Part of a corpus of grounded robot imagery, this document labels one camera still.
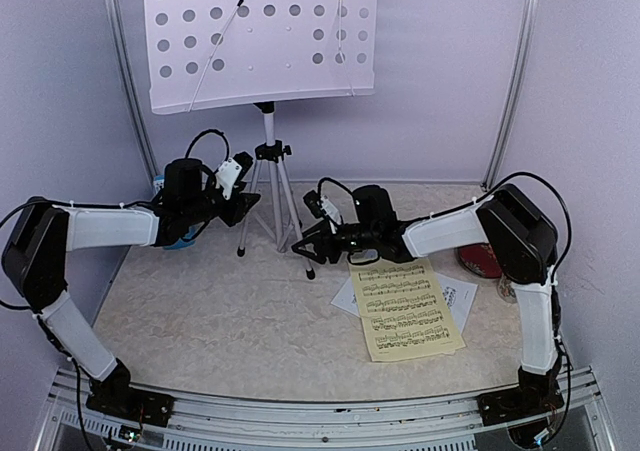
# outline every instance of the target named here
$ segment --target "musical notation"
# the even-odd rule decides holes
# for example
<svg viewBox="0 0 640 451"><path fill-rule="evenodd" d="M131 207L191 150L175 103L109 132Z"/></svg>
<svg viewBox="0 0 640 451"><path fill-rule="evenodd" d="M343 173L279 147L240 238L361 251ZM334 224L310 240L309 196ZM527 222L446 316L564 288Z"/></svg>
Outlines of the musical notation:
<svg viewBox="0 0 640 451"><path fill-rule="evenodd" d="M390 316L388 318L382 318L376 316L371 318L371 326L374 331L395 331L397 329L410 328L412 326L428 326L444 321L442 313L437 310L424 311L418 315L414 313L401 314L398 317Z"/></svg>
<svg viewBox="0 0 640 451"><path fill-rule="evenodd" d="M447 339L450 335L449 328L443 326L436 326L435 328L428 328L424 331L416 331L414 333L407 331L400 334L385 334L384 336L376 337L376 347L381 350L420 346L441 339Z"/></svg>
<svg viewBox="0 0 640 451"><path fill-rule="evenodd" d="M414 293L416 291L426 291L431 289L428 279L417 279L415 281L398 281L397 283L370 284L362 287L362 294L365 296L382 296L385 294Z"/></svg>
<svg viewBox="0 0 640 451"><path fill-rule="evenodd" d="M415 298L387 299L385 301L378 299L366 303L366 307L367 313L395 313L425 308L434 304L436 304L436 297L433 294L423 294Z"/></svg>
<svg viewBox="0 0 640 451"><path fill-rule="evenodd" d="M411 276L427 274L427 270L420 264L412 266L392 266L386 269L372 269L358 273L360 281L377 281L379 279L405 279Z"/></svg>

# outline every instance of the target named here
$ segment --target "white wall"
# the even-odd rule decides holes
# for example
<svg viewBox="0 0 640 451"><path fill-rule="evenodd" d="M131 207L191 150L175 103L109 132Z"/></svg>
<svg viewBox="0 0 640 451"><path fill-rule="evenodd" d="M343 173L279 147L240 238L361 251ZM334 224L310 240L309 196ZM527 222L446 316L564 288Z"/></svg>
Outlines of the white wall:
<svg viewBox="0 0 640 451"><path fill-rule="evenodd" d="M264 141L261 115L251 106L153 115L143 1L121 0L121 5L145 119L162 166L210 127L226 131L236 150L252 152ZM499 127L523 5L524 0L379 0L377 94L279 107L279 136L294 150L288 161L292 178L481 181ZM211 164L217 165L221 152L213 154L214 144L202 149L211 150Z"/></svg>
<svg viewBox="0 0 640 451"><path fill-rule="evenodd" d="M0 218L32 195L148 197L104 1L0 0L0 14ZM122 253L68 259L70 293L90 320ZM0 299L23 302L4 273ZM60 362L28 313L0 309L0 448L27 449Z"/></svg>
<svg viewBox="0 0 640 451"><path fill-rule="evenodd" d="M541 0L502 168L540 173L571 210L563 332L576 364L593 365L623 450L640 429L639 23L640 0Z"/></svg>

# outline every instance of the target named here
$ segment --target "red round object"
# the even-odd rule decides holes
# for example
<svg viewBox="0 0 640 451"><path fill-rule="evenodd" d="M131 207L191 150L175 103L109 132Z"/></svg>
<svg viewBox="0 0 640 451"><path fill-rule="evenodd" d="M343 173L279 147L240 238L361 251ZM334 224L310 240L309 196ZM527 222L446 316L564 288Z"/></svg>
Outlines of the red round object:
<svg viewBox="0 0 640 451"><path fill-rule="evenodd" d="M502 276L496 255L489 244L472 244L456 249L458 262L481 278L497 279Z"/></svg>

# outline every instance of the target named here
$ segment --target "paper sheet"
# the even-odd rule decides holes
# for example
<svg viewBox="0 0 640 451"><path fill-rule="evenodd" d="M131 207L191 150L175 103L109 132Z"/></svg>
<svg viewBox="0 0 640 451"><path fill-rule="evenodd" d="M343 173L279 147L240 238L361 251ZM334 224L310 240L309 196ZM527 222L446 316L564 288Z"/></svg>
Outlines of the paper sheet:
<svg viewBox="0 0 640 451"><path fill-rule="evenodd" d="M478 285L453 279L440 273L436 273L436 277L442 288L447 306L453 316L453 321L456 323L460 334L462 334L467 324L469 313L471 312L473 300L476 297ZM333 298L331 304L358 318L360 317L358 303L356 301L356 292L353 289L351 276L349 276L349 279L347 279L342 288L340 288L340 291L338 291L338 294Z"/></svg>
<svg viewBox="0 0 640 451"><path fill-rule="evenodd" d="M373 361L402 361L464 348L428 259L350 266Z"/></svg>

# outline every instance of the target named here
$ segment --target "white paper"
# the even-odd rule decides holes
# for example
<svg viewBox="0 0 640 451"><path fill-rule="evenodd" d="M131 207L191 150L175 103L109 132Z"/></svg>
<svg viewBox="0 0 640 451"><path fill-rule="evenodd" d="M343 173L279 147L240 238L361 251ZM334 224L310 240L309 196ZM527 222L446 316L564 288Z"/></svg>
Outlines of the white paper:
<svg viewBox="0 0 640 451"><path fill-rule="evenodd" d="M467 318L471 312L471 305L476 297L478 285L453 279L440 273L436 273L436 276L442 288L444 299L447 301L447 305L451 310L453 321L456 323L460 333L462 333L467 324ZM331 304L347 313L360 317L351 277L349 277L342 288L340 288L340 291L338 291L338 294L333 298Z"/></svg>

